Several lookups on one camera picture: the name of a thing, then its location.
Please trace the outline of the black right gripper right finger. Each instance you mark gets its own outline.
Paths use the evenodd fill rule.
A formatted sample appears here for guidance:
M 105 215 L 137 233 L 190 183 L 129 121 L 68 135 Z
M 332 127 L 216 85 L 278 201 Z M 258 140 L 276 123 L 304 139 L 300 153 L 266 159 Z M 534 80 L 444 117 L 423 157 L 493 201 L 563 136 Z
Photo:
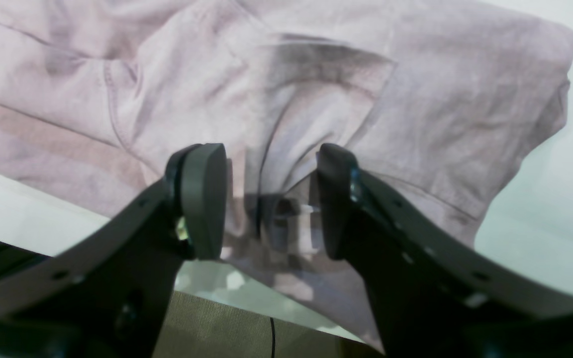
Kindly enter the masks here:
M 458 242 L 343 147 L 316 172 L 327 255 L 363 279 L 389 358 L 573 358 L 573 295 Z

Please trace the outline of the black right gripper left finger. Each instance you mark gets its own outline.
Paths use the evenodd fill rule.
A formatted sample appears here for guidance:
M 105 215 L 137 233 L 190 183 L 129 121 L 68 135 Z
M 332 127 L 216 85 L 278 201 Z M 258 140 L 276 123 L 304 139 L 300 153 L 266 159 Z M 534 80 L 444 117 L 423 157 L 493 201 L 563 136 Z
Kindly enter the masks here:
M 0 242 L 0 358 L 149 358 L 182 264 L 220 258 L 227 168 L 224 145 L 191 145 L 65 252 Z

